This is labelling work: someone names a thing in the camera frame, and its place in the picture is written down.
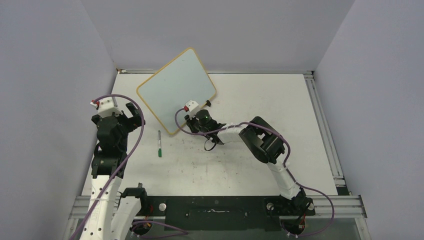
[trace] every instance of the black cable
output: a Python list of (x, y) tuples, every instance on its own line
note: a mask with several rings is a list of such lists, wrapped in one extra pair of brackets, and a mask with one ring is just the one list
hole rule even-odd
[(204, 142), (204, 150), (206, 151), (206, 152), (209, 152), (209, 151), (212, 151), (212, 149), (214, 149), (216, 146), (217, 146), (217, 143), (215, 142), (214, 144), (213, 144), (213, 146), (210, 148), (210, 149), (206, 149), (206, 143), (209, 141), (209, 139), (208, 140), (206, 140), (205, 142)]

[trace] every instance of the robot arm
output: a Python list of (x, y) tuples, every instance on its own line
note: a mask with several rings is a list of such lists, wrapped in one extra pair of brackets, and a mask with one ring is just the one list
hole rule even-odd
[(124, 177), (123, 166), (100, 199), (97, 197), (110, 176), (127, 157), (128, 134), (142, 125), (142, 119), (132, 103), (126, 104), (132, 114), (132, 117), (128, 118), (118, 108), (114, 97), (106, 97), (91, 104), (96, 107), (98, 113), (91, 118), (97, 126), (98, 144), (91, 162), (89, 208), (96, 200), (98, 203), (85, 223), (80, 239), (124, 240), (134, 217), (147, 202), (146, 190), (141, 183), (136, 188), (126, 188), (121, 195), (121, 204), (113, 216), (118, 188)]
[[(210, 116), (208, 110), (200, 109), (193, 100), (187, 102), (184, 109), (188, 113), (184, 118), (192, 133), (207, 133), (228, 127), (205, 137), (216, 145), (243, 142), (256, 159), (268, 166), (281, 196), (292, 200), (301, 192), (301, 188), (290, 177), (287, 168), (283, 167), (282, 158), (279, 156), (285, 153), (285, 147), (276, 135), (252, 125), (229, 127), (228, 124), (218, 123)], [(250, 122), (274, 130), (259, 116)]]

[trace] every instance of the green marker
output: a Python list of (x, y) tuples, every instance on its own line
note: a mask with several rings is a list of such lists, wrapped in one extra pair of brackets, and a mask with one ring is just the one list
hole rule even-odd
[(162, 158), (162, 143), (161, 143), (161, 131), (157, 131), (157, 136), (158, 136), (158, 146), (159, 146), (159, 150), (157, 151), (157, 155), (159, 156), (159, 158)]

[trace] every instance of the metal frame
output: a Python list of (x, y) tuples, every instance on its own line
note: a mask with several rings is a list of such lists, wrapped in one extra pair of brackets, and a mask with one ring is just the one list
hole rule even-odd
[(320, 98), (315, 87), (315, 80), (312, 74), (304, 74), (307, 89), (309, 91), (310, 100), (313, 110), (315, 111), (316, 121), (318, 122), (319, 131), (321, 132), (322, 141), (324, 143), (325, 152), (327, 153), (328, 162), (330, 164), (333, 176), (343, 178), (342, 166), (340, 165), (339, 156), (334, 146), (334, 141), (327, 123), (326, 116), (323, 112)]
[[(367, 214), (361, 196), (329, 196), (334, 204), (335, 218), (366, 218)], [(329, 219), (332, 215), (330, 202), (324, 196), (310, 196), (313, 199), (315, 215), (308, 216), (310, 219)], [(83, 219), (89, 209), (90, 196), (77, 196), (72, 206), (69, 219)], [(144, 219), (145, 216), (137, 216), (135, 219)], [(284, 219), (297, 218), (297, 216), (284, 216)]]
[[(118, 74), (154, 74), (154, 69), (118, 69)], [(333, 142), (333, 138), (330, 132), (327, 119), (323, 112), (320, 98), (316, 91), (315, 80), (312, 71), (281, 71), (281, 70), (253, 70), (253, 71), (228, 71), (228, 70), (217, 70), (208, 71), (208, 74), (303, 74), (306, 87), (309, 92), (310, 100), (312, 103), (313, 110), (315, 112), (318, 127), (321, 132), (322, 141), (324, 143), (325, 152), (327, 154), (328, 163), (331, 168), (331, 172), (334, 178), (334, 184), (336, 187), (346, 187), (345, 178), (343, 175), (342, 167), (339, 161), (339, 157), (336, 152), (336, 147)], [(359, 232), (361, 240), (371, 240), (370, 233), (368, 231), (367, 223), (365, 218), (367, 214), (365, 207), (362, 202), (360, 195), (351, 196), (329, 196), (334, 204), (335, 218), (354, 218), (356, 226)], [(315, 206), (315, 216), (310, 218), (327, 218), (331, 217), (331, 205), (328, 200), (323, 196), (312, 196)], [(69, 236), (77, 228), (79, 219), (84, 218), (87, 213), (89, 206), (89, 196), (77, 196), (72, 206), (69, 220), (66, 226), (66, 230), (63, 236), (64, 240), (67, 240)], [(151, 219), (164, 219), (164, 216), (151, 217)]]

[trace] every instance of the cable tie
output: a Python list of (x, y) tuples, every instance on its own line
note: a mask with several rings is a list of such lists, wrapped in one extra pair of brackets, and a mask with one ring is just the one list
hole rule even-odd
[(290, 166), (290, 162), (288, 161), (288, 162), (285, 163), (285, 166), (283, 166), (282, 169), (287, 170), (289, 168), (289, 166)]
[(230, 127), (230, 126), (232, 126), (234, 123), (232, 122), (232, 123), (230, 123), (227, 127), (226, 127), (226, 131), (228, 131), (228, 128)]

